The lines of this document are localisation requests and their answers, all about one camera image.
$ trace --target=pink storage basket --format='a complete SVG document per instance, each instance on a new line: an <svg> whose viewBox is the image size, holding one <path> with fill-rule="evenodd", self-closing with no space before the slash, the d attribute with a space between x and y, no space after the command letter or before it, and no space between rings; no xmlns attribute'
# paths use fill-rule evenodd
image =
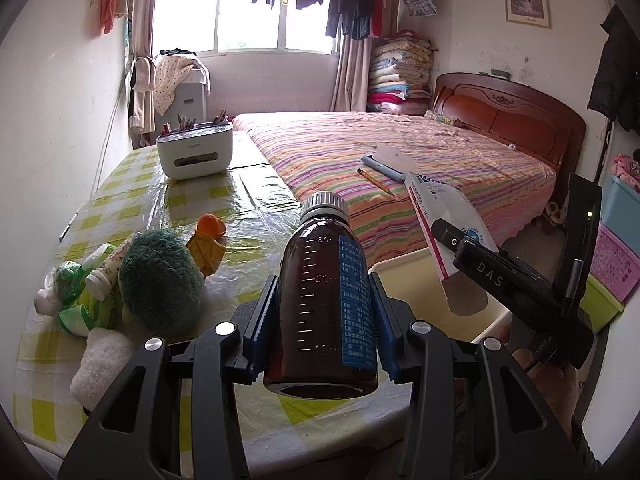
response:
<svg viewBox="0 0 640 480"><path fill-rule="evenodd" d="M640 259L600 223L591 273L623 303L640 280Z"/></svg>

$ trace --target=checkered tablecloth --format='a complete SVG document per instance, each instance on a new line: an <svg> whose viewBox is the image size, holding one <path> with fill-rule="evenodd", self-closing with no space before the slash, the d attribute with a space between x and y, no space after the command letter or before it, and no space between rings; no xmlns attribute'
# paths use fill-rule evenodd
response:
<svg viewBox="0 0 640 480"><path fill-rule="evenodd" d="M105 242L118 245L133 231L171 227L186 242L198 218L212 212L226 223L226 253L206 279L196 327L176 340L196 337L238 304L257 299L298 225L300 205L243 132L234 133L234 158L224 173L178 182L160 167L155 146L130 153L78 212L50 262L81 261ZM63 457L86 416L69 394L86 340L62 332L56 319L33 306L20 340L16 365L14 424L27 442ZM151 334L117 325L136 343ZM353 444L384 446L402 433L409 390L382 374L375 394L351 401L297 400L262 386L236 385L242 439L253 475L311 462ZM191 466L190 382L180 404L182 473Z"/></svg>

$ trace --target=window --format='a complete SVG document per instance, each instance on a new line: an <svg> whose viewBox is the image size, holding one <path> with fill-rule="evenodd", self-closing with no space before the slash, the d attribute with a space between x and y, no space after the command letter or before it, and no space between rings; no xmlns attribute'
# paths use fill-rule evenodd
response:
<svg viewBox="0 0 640 480"><path fill-rule="evenodd" d="M296 9L296 0L273 8L258 0L156 0L154 54L242 49L306 50L332 54L337 40L324 35L329 0Z"/></svg>

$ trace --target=wooden headboard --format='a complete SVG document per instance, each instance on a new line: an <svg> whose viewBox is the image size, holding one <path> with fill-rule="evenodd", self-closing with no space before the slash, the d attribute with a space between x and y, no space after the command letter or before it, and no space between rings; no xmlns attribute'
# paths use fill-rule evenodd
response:
<svg viewBox="0 0 640 480"><path fill-rule="evenodd" d="M586 130L567 105L497 77L449 73L436 80L433 111L548 164L557 175L551 200L563 204Z"/></svg>

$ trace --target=orange ball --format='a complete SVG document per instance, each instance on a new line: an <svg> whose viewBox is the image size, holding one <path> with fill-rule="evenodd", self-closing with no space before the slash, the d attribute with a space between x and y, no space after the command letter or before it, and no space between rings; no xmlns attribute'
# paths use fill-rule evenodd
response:
<svg viewBox="0 0 640 480"><path fill-rule="evenodd" d="M196 231L213 238L220 238L226 234L226 226L224 222L215 215L205 213L200 217L200 220L198 220Z"/></svg>

